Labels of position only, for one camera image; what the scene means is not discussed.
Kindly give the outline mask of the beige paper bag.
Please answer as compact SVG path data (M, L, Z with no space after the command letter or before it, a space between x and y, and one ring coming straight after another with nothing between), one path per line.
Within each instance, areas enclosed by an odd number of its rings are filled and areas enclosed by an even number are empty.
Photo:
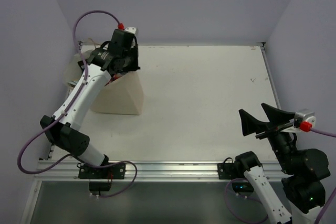
M63 83L72 90L80 78L81 58L76 53L65 68ZM140 115L143 110L144 92L137 71L117 74L99 92L90 110L96 113Z

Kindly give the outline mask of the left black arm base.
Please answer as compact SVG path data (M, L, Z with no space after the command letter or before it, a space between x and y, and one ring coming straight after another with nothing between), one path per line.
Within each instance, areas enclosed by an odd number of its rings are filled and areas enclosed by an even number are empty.
M126 164L122 162L109 168L97 169L78 163L77 167L79 168L78 178L89 179L89 191L93 195L101 196L111 189L114 179L124 179Z

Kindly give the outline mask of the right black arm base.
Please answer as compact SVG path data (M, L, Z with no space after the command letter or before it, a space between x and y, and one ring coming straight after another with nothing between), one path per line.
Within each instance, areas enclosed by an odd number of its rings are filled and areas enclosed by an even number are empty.
M231 157L227 157L223 162L217 164L217 173L218 178L222 180L244 178L243 175L238 173ZM252 185L244 180L233 182L231 188L239 196L250 196L254 192Z

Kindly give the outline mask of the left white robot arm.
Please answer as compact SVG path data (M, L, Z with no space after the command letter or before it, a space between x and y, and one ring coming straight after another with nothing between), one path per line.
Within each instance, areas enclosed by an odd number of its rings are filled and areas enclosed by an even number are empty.
M115 29L111 40L90 51L87 67L68 98L52 116L45 115L40 121L50 143L91 166L97 178L107 176L108 157L90 143L80 128L99 92L115 74L140 69L137 33L135 27Z

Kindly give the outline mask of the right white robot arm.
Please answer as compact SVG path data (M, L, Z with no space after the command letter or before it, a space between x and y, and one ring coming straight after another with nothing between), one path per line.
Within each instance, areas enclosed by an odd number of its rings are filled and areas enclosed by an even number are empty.
M327 155L316 148L298 150L297 133L312 131L314 112L287 112L262 103L268 121L263 122L243 109L238 111L243 136L267 139L286 178L281 183L290 203L287 210L269 184L263 165L252 151L236 156L234 172L245 178L257 193L271 223L319 223L329 202L322 180L331 175Z

